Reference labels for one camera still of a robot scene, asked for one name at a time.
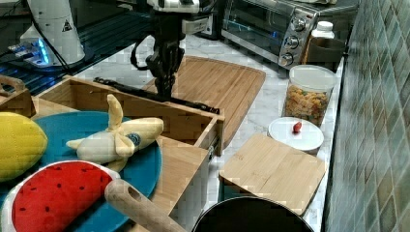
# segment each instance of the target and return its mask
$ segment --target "watermelon slice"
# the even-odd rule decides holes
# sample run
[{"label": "watermelon slice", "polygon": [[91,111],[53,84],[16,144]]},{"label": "watermelon slice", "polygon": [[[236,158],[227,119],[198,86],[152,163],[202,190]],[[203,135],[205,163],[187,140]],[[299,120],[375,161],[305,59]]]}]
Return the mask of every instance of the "watermelon slice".
[{"label": "watermelon slice", "polygon": [[3,231],[63,231],[120,175],[88,161],[55,162],[18,184],[5,199]]}]

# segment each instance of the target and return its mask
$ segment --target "yellow lemon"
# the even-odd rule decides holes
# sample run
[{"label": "yellow lemon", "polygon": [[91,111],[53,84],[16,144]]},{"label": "yellow lemon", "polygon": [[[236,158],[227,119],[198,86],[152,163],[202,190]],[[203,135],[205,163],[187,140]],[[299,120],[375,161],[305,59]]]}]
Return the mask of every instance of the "yellow lemon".
[{"label": "yellow lemon", "polygon": [[34,121],[0,112],[0,182],[23,174],[43,155],[47,136]]}]

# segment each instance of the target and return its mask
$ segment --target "kitchen counter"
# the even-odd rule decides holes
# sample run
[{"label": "kitchen counter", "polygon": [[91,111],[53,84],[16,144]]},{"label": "kitchen counter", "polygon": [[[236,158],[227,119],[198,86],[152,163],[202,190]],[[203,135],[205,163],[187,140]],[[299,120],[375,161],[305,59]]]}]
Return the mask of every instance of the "kitchen counter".
[{"label": "kitchen counter", "polygon": [[[151,47],[153,44],[153,39],[148,38],[140,45],[136,52],[138,61],[144,62],[145,57],[152,53]],[[269,124],[280,117],[288,79],[283,77],[282,72],[279,72],[280,69],[278,69],[276,64],[271,65],[264,63],[261,58],[247,54],[246,51],[223,42],[208,41],[196,36],[187,36],[187,38],[181,42],[181,47],[186,50],[187,55],[231,62],[259,69],[266,73],[265,82],[231,143],[223,150],[221,157],[214,157],[209,163],[207,209],[218,202],[220,184],[218,179],[219,169],[254,133],[260,132],[266,134]],[[76,76],[86,80],[93,80],[98,76],[113,79],[133,87],[142,88],[152,80],[153,77],[150,72],[138,71],[131,65],[130,56],[132,48],[133,46],[127,47]],[[324,160],[327,164],[329,164],[333,146],[341,68],[338,69],[337,76],[338,84],[332,94],[331,102],[329,103],[321,127],[325,140],[317,154],[317,157]],[[304,220],[315,232],[320,231],[321,228],[327,182],[328,171],[303,215]]]}]

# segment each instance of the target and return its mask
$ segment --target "tile wall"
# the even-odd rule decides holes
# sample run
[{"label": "tile wall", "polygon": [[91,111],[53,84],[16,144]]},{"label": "tile wall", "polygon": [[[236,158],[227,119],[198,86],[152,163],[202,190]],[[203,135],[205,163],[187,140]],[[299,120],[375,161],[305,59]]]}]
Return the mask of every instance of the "tile wall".
[{"label": "tile wall", "polygon": [[410,0],[362,0],[344,77],[326,231],[410,231],[409,31]]}]

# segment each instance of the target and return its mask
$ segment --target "teal plate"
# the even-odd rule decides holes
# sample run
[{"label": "teal plate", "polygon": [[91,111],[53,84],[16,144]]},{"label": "teal plate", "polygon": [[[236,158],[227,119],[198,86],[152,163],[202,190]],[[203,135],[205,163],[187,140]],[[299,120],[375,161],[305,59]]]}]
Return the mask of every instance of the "teal plate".
[{"label": "teal plate", "polygon": [[[98,111],[78,111],[43,117],[35,121],[48,138],[47,149],[36,165],[16,180],[0,185],[0,202],[8,191],[22,179],[39,168],[63,160],[78,160],[75,150],[66,142],[83,138],[108,127],[108,114]],[[120,172],[121,178],[146,197],[150,197],[161,174],[162,157],[157,142],[136,152]],[[115,231],[128,221],[102,197],[90,209],[78,217],[67,231]]]}]

